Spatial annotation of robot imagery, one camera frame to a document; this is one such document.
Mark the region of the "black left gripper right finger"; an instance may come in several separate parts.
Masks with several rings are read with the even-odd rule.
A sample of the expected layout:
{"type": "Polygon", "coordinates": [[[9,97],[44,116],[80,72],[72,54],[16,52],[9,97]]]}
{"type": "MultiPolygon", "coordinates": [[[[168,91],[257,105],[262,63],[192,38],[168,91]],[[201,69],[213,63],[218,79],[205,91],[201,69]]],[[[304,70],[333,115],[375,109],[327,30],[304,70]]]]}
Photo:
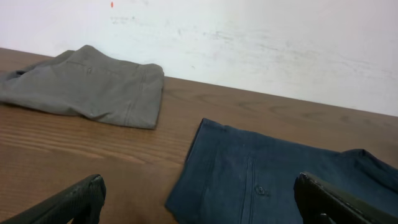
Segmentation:
{"type": "Polygon", "coordinates": [[[397,223],[397,217],[378,210],[308,172],[302,172],[296,178],[294,198],[304,224],[397,223]]]}

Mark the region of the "dark blue shorts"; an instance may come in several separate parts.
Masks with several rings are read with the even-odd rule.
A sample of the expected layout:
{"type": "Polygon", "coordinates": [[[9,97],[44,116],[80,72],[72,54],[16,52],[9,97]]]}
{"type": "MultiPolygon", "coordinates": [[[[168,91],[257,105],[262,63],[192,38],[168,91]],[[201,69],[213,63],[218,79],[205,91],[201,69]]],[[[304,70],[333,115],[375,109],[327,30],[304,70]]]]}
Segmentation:
{"type": "Polygon", "coordinates": [[[392,216],[397,170],[368,151],[319,149],[203,119],[165,206],[179,223],[301,223],[309,172],[392,216]]]}

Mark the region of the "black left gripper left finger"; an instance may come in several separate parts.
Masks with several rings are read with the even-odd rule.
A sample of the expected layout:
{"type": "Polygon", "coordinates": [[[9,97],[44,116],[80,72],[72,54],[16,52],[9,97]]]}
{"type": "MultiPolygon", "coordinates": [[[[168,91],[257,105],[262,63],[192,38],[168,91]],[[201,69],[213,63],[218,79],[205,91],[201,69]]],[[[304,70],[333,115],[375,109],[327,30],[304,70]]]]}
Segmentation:
{"type": "Polygon", "coordinates": [[[104,179],[89,175],[3,224],[98,224],[106,198],[104,179]]]}

